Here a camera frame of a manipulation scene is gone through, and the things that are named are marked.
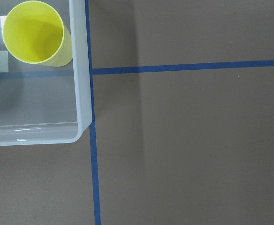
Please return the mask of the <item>clear plastic storage box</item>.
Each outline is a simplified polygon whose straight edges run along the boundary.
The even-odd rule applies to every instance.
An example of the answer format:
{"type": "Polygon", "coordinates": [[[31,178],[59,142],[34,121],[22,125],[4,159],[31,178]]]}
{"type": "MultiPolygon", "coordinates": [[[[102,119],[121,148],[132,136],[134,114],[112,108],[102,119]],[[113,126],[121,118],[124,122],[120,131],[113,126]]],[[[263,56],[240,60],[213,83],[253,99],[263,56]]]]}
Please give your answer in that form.
{"type": "Polygon", "coordinates": [[[20,62],[2,27],[16,0],[0,0],[0,146],[73,143],[92,122],[85,0],[50,0],[72,37],[73,60],[62,67],[20,62]]]}

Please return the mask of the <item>yellow plastic cup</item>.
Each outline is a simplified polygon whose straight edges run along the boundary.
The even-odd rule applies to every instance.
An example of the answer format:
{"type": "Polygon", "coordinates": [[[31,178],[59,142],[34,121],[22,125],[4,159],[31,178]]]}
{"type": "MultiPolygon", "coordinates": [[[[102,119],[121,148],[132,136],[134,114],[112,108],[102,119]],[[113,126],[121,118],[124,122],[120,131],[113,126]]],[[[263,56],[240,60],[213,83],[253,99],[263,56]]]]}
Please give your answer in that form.
{"type": "Polygon", "coordinates": [[[45,2],[30,0],[13,7],[2,35],[7,50],[21,62],[62,67],[73,59],[71,34],[57,10],[45,2]]]}

